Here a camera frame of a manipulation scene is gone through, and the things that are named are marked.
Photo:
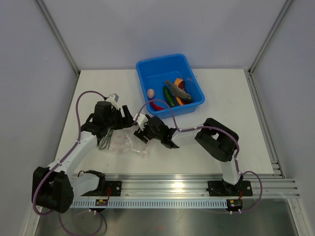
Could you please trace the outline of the red fake chili pepper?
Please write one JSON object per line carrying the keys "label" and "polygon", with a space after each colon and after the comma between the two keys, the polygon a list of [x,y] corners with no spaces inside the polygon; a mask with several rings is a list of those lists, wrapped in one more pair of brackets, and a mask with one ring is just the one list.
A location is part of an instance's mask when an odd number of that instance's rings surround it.
{"label": "red fake chili pepper", "polygon": [[150,105],[155,111],[162,111],[162,110],[164,110],[163,107],[158,106],[152,99],[150,99]]}

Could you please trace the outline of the clear zip top bag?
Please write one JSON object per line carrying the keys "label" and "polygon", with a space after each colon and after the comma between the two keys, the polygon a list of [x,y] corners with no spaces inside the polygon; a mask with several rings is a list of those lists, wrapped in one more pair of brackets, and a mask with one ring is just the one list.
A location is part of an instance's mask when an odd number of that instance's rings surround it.
{"label": "clear zip top bag", "polygon": [[102,151],[115,155],[123,155],[127,153],[142,155],[141,152],[146,151],[147,144],[134,136],[136,130],[135,127],[114,130],[110,148]]}

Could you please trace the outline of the fake green cucumber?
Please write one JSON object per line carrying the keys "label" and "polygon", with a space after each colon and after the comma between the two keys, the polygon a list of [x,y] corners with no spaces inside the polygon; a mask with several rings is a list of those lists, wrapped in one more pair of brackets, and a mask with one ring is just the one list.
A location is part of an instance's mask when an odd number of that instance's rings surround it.
{"label": "fake green cucumber", "polygon": [[175,102],[174,97],[171,94],[169,88],[167,86],[163,86],[162,90],[163,90],[163,95],[164,95],[164,98],[165,98],[165,101],[167,102],[167,104],[170,107],[175,107],[176,106],[176,102]]}

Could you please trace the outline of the fake egg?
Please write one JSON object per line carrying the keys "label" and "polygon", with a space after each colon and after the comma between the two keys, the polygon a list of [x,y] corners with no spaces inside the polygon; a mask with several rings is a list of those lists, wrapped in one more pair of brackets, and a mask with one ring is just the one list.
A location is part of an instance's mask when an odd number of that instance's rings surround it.
{"label": "fake egg", "polygon": [[154,97],[154,95],[155,95],[155,91],[153,89],[150,88],[150,89],[147,90],[147,96],[150,99],[152,99]]}

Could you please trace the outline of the grey fake fish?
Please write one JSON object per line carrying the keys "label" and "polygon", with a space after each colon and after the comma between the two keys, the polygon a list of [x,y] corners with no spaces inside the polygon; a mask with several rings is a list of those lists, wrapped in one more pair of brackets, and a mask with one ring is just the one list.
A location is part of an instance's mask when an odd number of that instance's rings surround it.
{"label": "grey fake fish", "polygon": [[175,97],[179,97],[181,100],[188,102],[188,103],[193,102],[193,98],[189,93],[187,93],[184,90],[182,90],[181,88],[177,87],[175,84],[171,83],[169,80],[166,80],[163,83],[166,85],[169,85],[171,93]]}

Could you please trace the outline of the fake steak slice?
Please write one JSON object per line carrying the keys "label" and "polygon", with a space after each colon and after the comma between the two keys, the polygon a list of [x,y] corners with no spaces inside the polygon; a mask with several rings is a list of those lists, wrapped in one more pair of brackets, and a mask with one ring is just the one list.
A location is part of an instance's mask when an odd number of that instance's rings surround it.
{"label": "fake steak slice", "polygon": [[[185,81],[181,78],[177,78],[175,81],[174,81],[174,85],[177,86],[178,88],[180,88],[181,90],[183,90],[184,92],[187,92],[186,88],[185,88]],[[183,106],[183,105],[186,105],[186,104],[189,104],[189,102],[185,102],[183,101],[180,97],[175,97],[177,103],[179,106]]]}

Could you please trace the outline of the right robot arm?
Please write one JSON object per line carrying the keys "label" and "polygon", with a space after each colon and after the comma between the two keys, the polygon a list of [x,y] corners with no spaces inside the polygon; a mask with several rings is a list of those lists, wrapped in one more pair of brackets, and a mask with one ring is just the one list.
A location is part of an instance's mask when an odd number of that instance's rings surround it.
{"label": "right robot arm", "polygon": [[201,126],[180,129],[169,128],[158,117],[140,115],[134,125],[139,128],[134,135],[144,143],[155,139],[168,149],[198,143],[213,158],[220,162],[224,193],[234,195],[241,191],[242,174],[239,170],[239,136],[213,118],[208,118]]}

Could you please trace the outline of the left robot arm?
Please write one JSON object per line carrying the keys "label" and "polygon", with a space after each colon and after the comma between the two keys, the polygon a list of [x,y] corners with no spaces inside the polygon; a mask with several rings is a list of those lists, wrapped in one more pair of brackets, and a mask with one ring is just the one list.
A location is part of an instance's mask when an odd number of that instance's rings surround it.
{"label": "left robot arm", "polygon": [[105,174],[88,170],[71,180],[79,164],[106,137],[110,130],[133,125],[133,117],[126,105],[115,108],[112,102],[99,101],[84,124],[79,124],[78,138],[70,150],[47,167],[37,167],[32,177],[32,206],[65,213],[73,199],[79,196],[119,196],[119,181],[107,183]]}

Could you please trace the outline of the fake green onion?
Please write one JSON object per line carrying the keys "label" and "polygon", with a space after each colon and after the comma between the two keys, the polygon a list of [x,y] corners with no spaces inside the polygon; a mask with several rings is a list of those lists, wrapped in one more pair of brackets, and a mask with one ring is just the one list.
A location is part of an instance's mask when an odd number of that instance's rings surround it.
{"label": "fake green onion", "polygon": [[114,132],[113,129],[109,129],[106,136],[100,140],[100,142],[98,144],[99,150],[104,150],[104,149],[108,150],[110,148],[110,143],[111,143],[111,139],[113,136],[113,132]]}

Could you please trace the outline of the aluminium mounting rail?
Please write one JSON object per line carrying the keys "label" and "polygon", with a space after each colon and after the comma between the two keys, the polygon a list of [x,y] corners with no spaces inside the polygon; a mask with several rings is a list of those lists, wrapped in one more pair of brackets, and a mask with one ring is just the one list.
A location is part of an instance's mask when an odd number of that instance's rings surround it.
{"label": "aluminium mounting rail", "polygon": [[[106,175],[107,180],[122,182],[123,198],[208,198],[208,181],[221,175]],[[261,175],[262,197],[299,199],[300,192],[292,178]]]}

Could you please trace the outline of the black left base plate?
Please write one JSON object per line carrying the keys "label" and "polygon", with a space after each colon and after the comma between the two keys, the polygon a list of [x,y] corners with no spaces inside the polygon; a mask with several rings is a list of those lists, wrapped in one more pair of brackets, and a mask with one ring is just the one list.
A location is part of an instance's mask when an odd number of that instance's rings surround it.
{"label": "black left base plate", "polygon": [[103,191],[103,196],[110,197],[120,197],[122,191],[122,182],[118,180],[107,180],[105,182],[105,188]]}

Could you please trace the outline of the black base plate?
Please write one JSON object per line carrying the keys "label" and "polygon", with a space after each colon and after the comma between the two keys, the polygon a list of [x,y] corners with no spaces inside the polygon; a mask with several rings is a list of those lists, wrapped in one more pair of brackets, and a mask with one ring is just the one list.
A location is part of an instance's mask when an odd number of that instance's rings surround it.
{"label": "black base plate", "polygon": [[110,197],[120,197],[122,191],[122,182],[118,180],[107,180],[105,182],[105,188],[103,191],[103,196]]}
{"label": "black base plate", "polygon": [[251,182],[242,180],[236,185],[224,182],[223,180],[213,180],[207,182],[207,191],[210,197],[251,197],[253,195]]}

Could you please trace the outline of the left aluminium frame post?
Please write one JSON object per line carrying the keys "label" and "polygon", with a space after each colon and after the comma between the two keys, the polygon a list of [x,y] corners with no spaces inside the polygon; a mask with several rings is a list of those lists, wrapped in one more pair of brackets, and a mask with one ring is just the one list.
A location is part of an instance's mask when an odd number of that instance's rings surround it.
{"label": "left aluminium frame post", "polygon": [[67,47],[47,5],[45,4],[44,0],[35,0],[35,3],[39,7],[39,10],[41,11],[41,14],[45,18],[50,30],[52,31],[52,34],[54,35],[58,45],[60,46],[67,62],[71,66],[73,72],[75,73],[76,77],[78,78],[80,75],[81,70],[78,68],[77,63],[75,62],[73,56],[71,55],[71,52],[69,48]]}

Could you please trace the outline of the aluminium frame post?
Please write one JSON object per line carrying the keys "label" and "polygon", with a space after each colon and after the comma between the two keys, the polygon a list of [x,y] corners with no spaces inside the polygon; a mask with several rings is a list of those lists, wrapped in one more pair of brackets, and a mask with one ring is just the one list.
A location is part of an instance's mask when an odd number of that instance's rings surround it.
{"label": "aluminium frame post", "polygon": [[71,52],[69,48],[67,47],[47,5],[45,4],[44,0],[35,0],[35,3],[39,7],[39,10],[41,11],[41,14],[45,18],[50,30],[52,31],[52,34],[54,35],[58,45],[60,46],[67,62],[71,66],[73,72],[75,73],[76,77],[78,78],[80,75],[81,70],[78,68],[77,63],[75,62],[73,56],[71,55]]}
{"label": "aluminium frame post", "polygon": [[277,14],[271,28],[269,29],[267,36],[265,37],[257,55],[254,58],[254,61],[252,62],[251,66],[248,69],[249,75],[253,75],[254,71],[256,70],[258,64],[260,63],[261,59],[263,58],[266,50],[269,47],[269,44],[273,40],[276,32],[278,31],[283,19],[285,18],[286,14],[290,10],[292,4],[294,3],[294,0],[285,0],[284,4],[282,5],[279,13]]}

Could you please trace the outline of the right aluminium frame post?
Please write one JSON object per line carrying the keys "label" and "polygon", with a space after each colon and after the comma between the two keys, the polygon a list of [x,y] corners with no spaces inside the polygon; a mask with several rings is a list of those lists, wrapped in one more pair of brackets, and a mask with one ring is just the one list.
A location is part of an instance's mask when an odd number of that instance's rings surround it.
{"label": "right aluminium frame post", "polygon": [[260,63],[261,59],[263,58],[266,50],[269,47],[269,44],[273,40],[276,32],[278,31],[283,19],[285,18],[286,14],[290,10],[292,4],[294,3],[294,0],[285,0],[284,4],[282,5],[279,13],[277,14],[271,28],[269,29],[267,36],[265,37],[257,55],[254,58],[254,61],[252,62],[251,66],[248,69],[249,75],[253,75],[254,71],[256,70],[258,64]]}

